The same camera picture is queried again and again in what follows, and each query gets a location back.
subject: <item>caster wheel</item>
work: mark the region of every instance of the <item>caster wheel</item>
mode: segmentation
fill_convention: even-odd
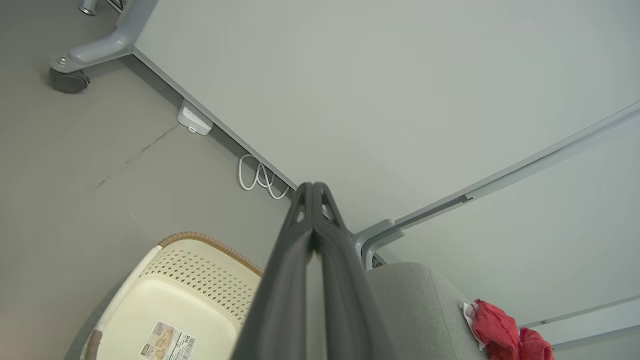
[[[49,68],[49,77],[53,84],[53,88],[57,91],[66,92],[67,94],[76,94],[86,89],[91,83],[89,77],[82,70],[65,74],[52,68]]]

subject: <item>red cloth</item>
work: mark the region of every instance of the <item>red cloth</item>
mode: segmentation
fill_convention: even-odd
[[[490,360],[554,360],[551,345],[536,331],[524,327],[518,336],[516,320],[488,302],[476,302],[478,313],[473,329],[486,346]]]
[[[522,360],[555,360],[554,348],[539,332],[523,327],[520,329],[520,358]]]

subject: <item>white power strip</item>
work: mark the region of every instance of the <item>white power strip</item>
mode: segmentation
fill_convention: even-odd
[[[196,109],[187,99],[182,101],[178,112],[178,122],[187,127],[190,133],[206,135],[213,128],[213,121],[209,120],[200,110]]]

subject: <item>cable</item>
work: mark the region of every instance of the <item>cable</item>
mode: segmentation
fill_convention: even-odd
[[[244,158],[254,158],[256,159],[256,161],[258,161],[258,168],[255,169],[255,177],[253,178],[253,183],[249,187],[245,186],[244,183],[242,182],[242,162]],[[264,179],[267,181],[266,184],[263,184],[262,181],[260,181],[259,179],[260,170],[262,170],[262,173],[264,174]],[[273,185],[273,181],[275,180],[275,178],[276,178],[276,174],[274,173],[273,176],[271,177],[271,182],[269,182],[269,174],[267,174],[267,167],[264,166],[264,164],[261,163],[260,160],[258,160],[255,156],[251,154],[247,154],[240,157],[240,161],[238,161],[238,181],[240,181],[240,186],[242,186],[242,188],[245,189],[246,191],[253,189],[253,187],[257,183],[261,187],[266,188],[267,191],[269,192],[269,195],[271,195],[272,198],[276,200],[280,200],[284,197],[284,195],[287,195],[287,192],[289,191],[289,187],[287,187],[287,189],[280,196],[273,195],[273,190],[271,190],[271,185]]]

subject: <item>concrete floor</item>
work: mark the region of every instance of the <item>concrete floor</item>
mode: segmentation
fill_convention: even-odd
[[[77,359],[81,329],[173,233],[264,266],[289,207],[242,190],[238,151],[179,126],[181,97],[136,58],[87,69],[81,94],[53,90],[48,54],[115,27],[103,0],[96,17],[77,3],[0,3],[1,359]]]

